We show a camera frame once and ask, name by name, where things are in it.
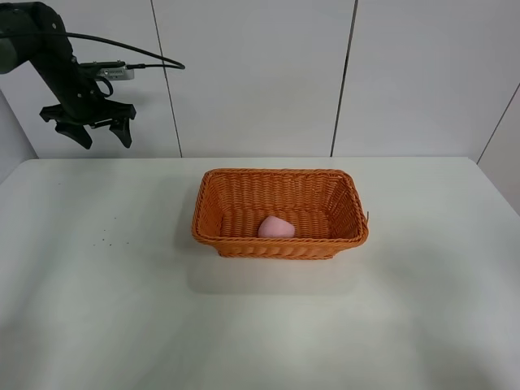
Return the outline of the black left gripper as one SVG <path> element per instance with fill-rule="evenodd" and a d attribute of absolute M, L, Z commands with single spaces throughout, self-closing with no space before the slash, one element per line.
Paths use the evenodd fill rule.
<path fill-rule="evenodd" d="M 79 64 L 74 56 L 59 58 L 39 55 L 39 75 L 58 99 L 55 106 L 41 109 L 46 121 L 56 121 L 55 131 L 89 150 L 91 136 L 82 125 L 111 121 L 109 130 L 125 148 L 132 144 L 130 119 L 136 116 L 132 104 L 111 101 L 98 87 L 98 72 L 104 68 L 122 67 L 125 63 L 97 62 Z"/>

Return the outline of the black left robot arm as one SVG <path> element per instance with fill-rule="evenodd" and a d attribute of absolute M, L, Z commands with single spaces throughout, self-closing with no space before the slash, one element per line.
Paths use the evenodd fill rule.
<path fill-rule="evenodd" d="M 55 122 L 57 133 L 88 150 L 93 140 L 85 128 L 107 126 L 128 149 L 135 107 L 111 101 L 112 85 L 98 75 L 102 68 L 113 64 L 78 63 L 69 37 L 61 17 L 46 4 L 2 3 L 1 73 L 31 63 L 58 100 L 57 105 L 40 111 L 45 122 Z"/>

